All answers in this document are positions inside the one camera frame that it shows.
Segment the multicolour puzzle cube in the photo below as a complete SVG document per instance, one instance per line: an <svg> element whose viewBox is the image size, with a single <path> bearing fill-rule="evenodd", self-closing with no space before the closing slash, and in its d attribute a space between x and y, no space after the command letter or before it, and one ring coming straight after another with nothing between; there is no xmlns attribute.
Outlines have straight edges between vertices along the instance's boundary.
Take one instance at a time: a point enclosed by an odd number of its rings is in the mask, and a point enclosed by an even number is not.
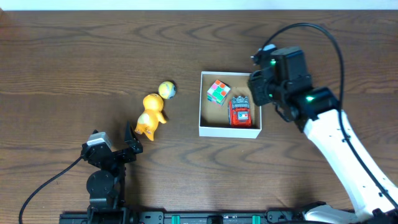
<svg viewBox="0 0 398 224"><path fill-rule="evenodd" d="M230 91L231 88L227 84L220 80L215 80L207 91L207 100L219 106L223 106Z"/></svg>

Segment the red grey toy truck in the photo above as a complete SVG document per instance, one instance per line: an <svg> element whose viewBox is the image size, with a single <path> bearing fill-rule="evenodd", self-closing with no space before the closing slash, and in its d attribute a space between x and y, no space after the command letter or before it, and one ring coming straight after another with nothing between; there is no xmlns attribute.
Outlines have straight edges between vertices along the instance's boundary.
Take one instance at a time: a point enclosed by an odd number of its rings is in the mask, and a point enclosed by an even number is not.
<svg viewBox="0 0 398 224"><path fill-rule="evenodd" d="M249 98L234 96L228 105L229 124L233 128L250 128L252 126Z"/></svg>

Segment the yellow grey toy ball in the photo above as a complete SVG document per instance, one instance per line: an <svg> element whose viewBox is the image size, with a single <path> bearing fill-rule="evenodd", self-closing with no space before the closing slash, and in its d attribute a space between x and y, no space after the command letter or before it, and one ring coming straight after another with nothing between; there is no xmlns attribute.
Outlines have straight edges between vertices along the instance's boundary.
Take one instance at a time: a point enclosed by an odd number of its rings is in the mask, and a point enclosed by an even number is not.
<svg viewBox="0 0 398 224"><path fill-rule="evenodd" d="M159 95L163 99L168 100L175 96L177 89L176 89L176 86L172 82L166 81L166 82L162 82L159 85L158 92L159 92Z"/></svg>

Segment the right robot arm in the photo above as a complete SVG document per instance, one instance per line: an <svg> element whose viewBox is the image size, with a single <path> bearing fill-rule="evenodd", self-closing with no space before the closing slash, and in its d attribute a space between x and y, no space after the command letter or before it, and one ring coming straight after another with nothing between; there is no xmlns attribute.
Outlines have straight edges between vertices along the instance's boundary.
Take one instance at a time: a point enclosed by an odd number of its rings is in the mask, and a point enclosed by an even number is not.
<svg viewBox="0 0 398 224"><path fill-rule="evenodd" d="M249 77L254 103L271 103L323 154L345 188L353 212L317 202L287 223L397 223L397 186L374 162L327 87L314 88L299 47L270 44L252 56L260 69Z"/></svg>

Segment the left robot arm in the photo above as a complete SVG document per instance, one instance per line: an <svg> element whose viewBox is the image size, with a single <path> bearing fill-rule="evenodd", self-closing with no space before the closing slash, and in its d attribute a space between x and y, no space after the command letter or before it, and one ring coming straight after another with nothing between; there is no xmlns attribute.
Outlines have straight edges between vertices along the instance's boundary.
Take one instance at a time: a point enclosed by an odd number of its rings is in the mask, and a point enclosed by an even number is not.
<svg viewBox="0 0 398 224"><path fill-rule="evenodd" d="M134 162L143 152L130 123L126 124L124 142L127 148L112 151L112 143L105 132L93 131L82 145L81 158L99 170L92 173L86 189L90 195L86 223L137 223L136 212L125 204L126 164Z"/></svg>

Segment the orange dinosaur toy figure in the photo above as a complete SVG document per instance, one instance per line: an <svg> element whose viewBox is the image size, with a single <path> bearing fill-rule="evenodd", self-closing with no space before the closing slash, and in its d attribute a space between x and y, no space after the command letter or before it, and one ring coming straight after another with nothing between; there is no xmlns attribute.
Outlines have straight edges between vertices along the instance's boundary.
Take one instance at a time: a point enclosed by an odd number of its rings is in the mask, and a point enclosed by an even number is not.
<svg viewBox="0 0 398 224"><path fill-rule="evenodd" d="M143 99L144 111L137 119L134 130L137 134L145 134L150 141L154 141L154 133L159 123L165 124L167 121L162 114L164 101L156 93L151 93Z"/></svg>

